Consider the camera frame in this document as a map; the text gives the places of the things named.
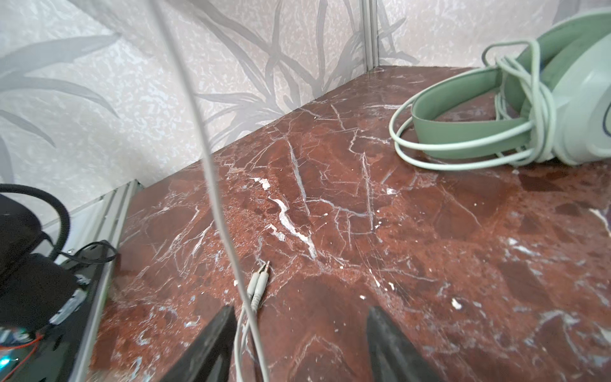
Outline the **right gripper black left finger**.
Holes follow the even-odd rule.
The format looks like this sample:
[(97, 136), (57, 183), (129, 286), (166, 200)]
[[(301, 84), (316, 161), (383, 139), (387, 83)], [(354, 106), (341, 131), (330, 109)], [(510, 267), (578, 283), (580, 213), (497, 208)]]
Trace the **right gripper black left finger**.
[(221, 308), (161, 381), (228, 381), (236, 330), (234, 306)]

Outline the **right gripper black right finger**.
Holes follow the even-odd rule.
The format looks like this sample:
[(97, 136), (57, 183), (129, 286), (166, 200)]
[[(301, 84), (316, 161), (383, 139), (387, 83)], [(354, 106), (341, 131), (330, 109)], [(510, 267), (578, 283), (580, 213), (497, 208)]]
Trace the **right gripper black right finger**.
[(375, 381), (442, 380), (381, 307), (369, 309), (366, 337)]

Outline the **mint green headphones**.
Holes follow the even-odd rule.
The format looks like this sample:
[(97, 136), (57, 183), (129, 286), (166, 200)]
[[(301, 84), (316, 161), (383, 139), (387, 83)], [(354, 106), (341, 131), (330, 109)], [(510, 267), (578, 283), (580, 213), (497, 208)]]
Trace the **mint green headphones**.
[(504, 56), (422, 90), (388, 124), (396, 154), (426, 170), (568, 166), (610, 156), (610, 12), (524, 39)]

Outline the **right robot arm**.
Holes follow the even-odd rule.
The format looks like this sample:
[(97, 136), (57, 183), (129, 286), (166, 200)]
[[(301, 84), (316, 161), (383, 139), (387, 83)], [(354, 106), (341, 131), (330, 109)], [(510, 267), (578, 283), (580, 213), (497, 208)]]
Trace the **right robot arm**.
[[(50, 205), (60, 218), (55, 242), (36, 215), (3, 194), (22, 194)], [(85, 350), (94, 298), (102, 292), (102, 270), (118, 257), (106, 240), (74, 255), (62, 249), (70, 216), (53, 195), (29, 186), (1, 184), (1, 381), (69, 381)], [(47, 256), (35, 253), (43, 241)], [(162, 381), (229, 381), (232, 360), (241, 372), (243, 339), (234, 306), (216, 313)], [(443, 381), (381, 307), (369, 309), (366, 326), (375, 381)]]

